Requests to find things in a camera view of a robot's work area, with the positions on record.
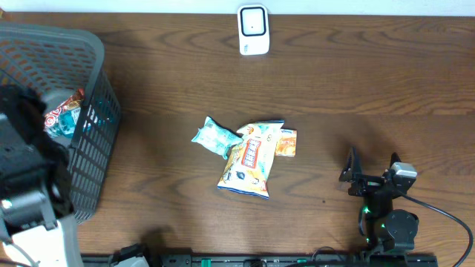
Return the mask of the orange tissue pack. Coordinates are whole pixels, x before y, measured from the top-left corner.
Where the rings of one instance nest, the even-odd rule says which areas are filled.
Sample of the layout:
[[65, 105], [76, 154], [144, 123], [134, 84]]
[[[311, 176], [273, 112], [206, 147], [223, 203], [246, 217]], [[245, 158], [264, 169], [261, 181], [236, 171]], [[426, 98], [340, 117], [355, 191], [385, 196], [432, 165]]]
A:
[[285, 157], [295, 157], [297, 143], [297, 131], [291, 129], [281, 129], [280, 137], [276, 145], [275, 155]]

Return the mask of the teal snack packet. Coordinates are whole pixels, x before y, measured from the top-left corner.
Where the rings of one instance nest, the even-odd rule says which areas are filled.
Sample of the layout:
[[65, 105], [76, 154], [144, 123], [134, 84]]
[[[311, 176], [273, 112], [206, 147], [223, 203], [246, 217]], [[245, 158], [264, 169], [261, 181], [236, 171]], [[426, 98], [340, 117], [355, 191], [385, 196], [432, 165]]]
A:
[[191, 140], [224, 159], [228, 159], [231, 147], [242, 141], [241, 137], [219, 126], [210, 116], [205, 118], [203, 127], [198, 129], [197, 134]]

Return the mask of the teal mouthwash bottle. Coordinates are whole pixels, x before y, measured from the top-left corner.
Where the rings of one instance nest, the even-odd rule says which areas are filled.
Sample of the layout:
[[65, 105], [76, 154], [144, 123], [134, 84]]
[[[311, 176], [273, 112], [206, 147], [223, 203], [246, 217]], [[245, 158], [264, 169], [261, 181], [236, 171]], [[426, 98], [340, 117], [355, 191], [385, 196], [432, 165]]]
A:
[[60, 115], [59, 122], [57, 124], [50, 128], [45, 127], [46, 133], [51, 138], [56, 138], [59, 136], [72, 138], [76, 130], [80, 113], [81, 108], [77, 108], [75, 110], [67, 111], [66, 113]]

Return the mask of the red Top chocolate bar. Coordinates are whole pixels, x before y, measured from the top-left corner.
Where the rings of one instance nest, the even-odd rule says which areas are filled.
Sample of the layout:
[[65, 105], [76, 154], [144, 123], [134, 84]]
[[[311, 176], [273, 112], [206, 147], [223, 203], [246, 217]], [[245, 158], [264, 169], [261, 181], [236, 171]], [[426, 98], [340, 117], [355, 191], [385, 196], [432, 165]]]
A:
[[45, 114], [45, 127], [50, 128], [59, 122], [59, 116], [80, 108], [82, 101], [85, 98], [85, 91], [83, 88], [79, 88], [76, 92], [61, 103], [56, 109]]

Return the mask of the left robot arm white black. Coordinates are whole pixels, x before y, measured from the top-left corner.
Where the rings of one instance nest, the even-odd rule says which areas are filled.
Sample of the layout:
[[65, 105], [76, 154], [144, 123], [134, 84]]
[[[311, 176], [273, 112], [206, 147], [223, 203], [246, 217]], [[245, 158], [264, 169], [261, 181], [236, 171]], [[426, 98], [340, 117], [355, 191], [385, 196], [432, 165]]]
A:
[[69, 153], [45, 132], [45, 108], [30, 88], [1, 87], [3, 265], [83, 264], [70, 199]]

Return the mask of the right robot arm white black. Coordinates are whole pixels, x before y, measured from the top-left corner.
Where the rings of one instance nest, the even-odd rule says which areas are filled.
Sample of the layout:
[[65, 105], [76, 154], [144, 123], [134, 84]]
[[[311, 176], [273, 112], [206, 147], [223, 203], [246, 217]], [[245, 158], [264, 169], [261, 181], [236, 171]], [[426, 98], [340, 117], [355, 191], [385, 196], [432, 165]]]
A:
[[391, 155], [390, 167], [380, 176], [365, 174], [354, 147], [350, 148], [343, 167], [341, 182], [348, 182], [348, 194], [361, 197], [358, 230], [367, 238], [367, 248], [361, 256], [404, 254], [414, 249], [419, 218], [406, 210], [395, 209], [393, 200], [406, 194], [417, 178], [416, 169], [402, 162], [399, 155]]

